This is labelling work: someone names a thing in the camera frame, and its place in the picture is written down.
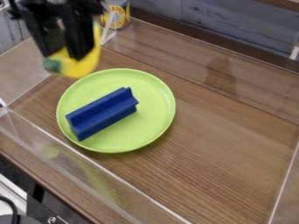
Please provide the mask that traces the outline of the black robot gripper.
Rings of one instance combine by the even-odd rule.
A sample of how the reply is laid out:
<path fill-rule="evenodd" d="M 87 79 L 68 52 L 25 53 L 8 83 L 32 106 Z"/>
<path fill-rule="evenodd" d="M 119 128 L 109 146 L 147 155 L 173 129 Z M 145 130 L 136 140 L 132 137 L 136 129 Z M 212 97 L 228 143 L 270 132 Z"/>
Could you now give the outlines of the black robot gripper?
<path fill-rule="evenodd" d="M 81 60 L 95 45 L 92 15 L 100 15 L 104 11 L 101 0 L 17 0 L 17 4 L 33 6 L 63 6 L 61 20 L 63 31 L 57 24 L 57 18 L 45 12 L 23 10 L 23 21 L 28 32 L 44 57 L 49 57 L 65 46 L 69 56 Z"/>

